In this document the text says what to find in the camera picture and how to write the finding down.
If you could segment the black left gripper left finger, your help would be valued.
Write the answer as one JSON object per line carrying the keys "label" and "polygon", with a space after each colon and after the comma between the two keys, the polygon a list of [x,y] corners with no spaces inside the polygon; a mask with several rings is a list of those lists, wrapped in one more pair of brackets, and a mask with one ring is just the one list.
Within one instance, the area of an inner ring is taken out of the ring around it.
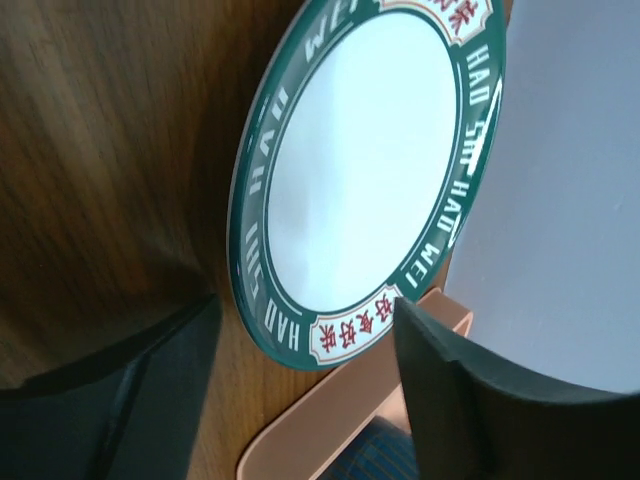
{"label": "black left gripper left finger", "polygon": [[186,478],[219,331],[211,295],[2,391],[2,478]]}

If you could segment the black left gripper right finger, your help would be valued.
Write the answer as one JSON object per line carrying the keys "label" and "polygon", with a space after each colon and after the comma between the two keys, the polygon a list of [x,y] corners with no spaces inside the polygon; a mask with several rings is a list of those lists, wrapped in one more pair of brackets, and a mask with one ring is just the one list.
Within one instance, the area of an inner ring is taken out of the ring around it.
{"label": "black left gripper right finger", "polygon": [[638,394],[532,371],[404,298],[393,321],[420,478],[638,478]]}

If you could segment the white plate dark patterned rim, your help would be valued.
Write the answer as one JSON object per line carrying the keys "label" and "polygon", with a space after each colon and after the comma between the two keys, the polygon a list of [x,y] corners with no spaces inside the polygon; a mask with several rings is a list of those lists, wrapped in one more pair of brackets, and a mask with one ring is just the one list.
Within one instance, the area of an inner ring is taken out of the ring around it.
{"label": "white plate dark patterned rim", "polygon": [[255,344],[333,368],[420,299],[468,217],[506,70],[501,1],[308,1],[256,91],[232,177],[232,293]]}

